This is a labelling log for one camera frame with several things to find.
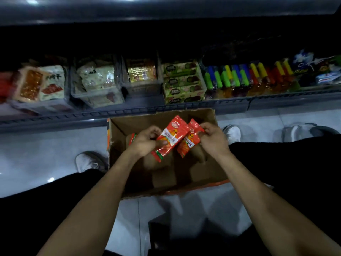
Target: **hand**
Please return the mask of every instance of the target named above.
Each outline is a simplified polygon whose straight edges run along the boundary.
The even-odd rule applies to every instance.
[[[228,148],[228,140],[223,131],[216,125],[211,123],[202,123],[200,126],[206,133],[199,132],[201,146],[213,158],[217,159],[219,156],[226,153],[231,153]]]
[[[137,159],[148,155],[152,150],[161,148],[167,144],[165,140],[152,140],[161,135],[162,131],[157,126],[150,126],[149,128],[142,130],[136,137],[134,142],[127,148]]]

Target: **black pants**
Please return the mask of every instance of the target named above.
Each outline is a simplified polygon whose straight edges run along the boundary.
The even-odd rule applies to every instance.
[[[293,143],[234,143],[230,149],[257,178],[274,186],[277,194],[341,244],[340,143],[341,135],[334,135]],[[0,250],[36,255],[102,176],[90,169],[1,198]],[[238,237],[230,255],[234,249],[238,254],[242,250],[268,253],[253,226]]]

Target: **yellow cap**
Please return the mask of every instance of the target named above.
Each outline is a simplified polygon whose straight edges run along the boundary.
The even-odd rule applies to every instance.
[[[254,63],[251,64],[251,69],[252,69],[255,77],[258,78],[259,77],[259,73],[258,73],[257,67],[256,67],[256,65]]]
[[[259,71],[261,72],[261,76],[262,77],[267,77],[268,76],[268,74],[266,73],[266,70],[264,68],[263,63],[258,63],[258,68],[259,68]]]
[[[283,64],[284,64],[286,70],[288,71],[288,74],[293,75],[294,73],[293,73],[293,71],[291,70],[291,67],[290,67],[290,65],[289,65],[287,59],[284,60]]]
[[[279,73],[280,73],[281,75],[285,75],[284,70],[283,70],[283,68],[282,68],[282,66],[281,66],[281,63],[280,63],[279,61],[276,61],[275,64],[276,64],[276,66],[277,66],[277,69],[278,69]]]
[[[228,78],[231,80],[233,79],[230,67],[228,65],[225,66],[226,73],[228,74]]]

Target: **red snack package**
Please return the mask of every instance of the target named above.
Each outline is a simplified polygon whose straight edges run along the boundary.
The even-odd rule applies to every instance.
[[[194,119],[191,119],[188,126],[190,127],[190,132],[181,141],[177,149],[182,158],[185,157],[193,146],[199,144],[200,138],[198,136],[198,132],[205,132],[205,130]]]
[[[166,140],[168,144],[151,152],[156,161],[161,162],[164,156],[168,154],[169,151],[172,150],[189,131],[190,127],[187,123],[180,118],[179,115],[176,115],[157,138],[157,140]]]

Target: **green snack box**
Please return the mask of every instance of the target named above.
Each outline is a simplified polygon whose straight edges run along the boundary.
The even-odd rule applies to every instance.
[[[200,77],[198,75],[166,77],[164,78],[163,83],[167,89],[174,88],[174,87],[196,85],[196,84],[201,85]]]
[[[163,77],[175,77],[196,74],[199,67],[196,60],[186,63],[165,63],[162,64]]]
[[[205,96],[206,88],[201,84],[166,88],[163,85],[166,104],[202,101]]]

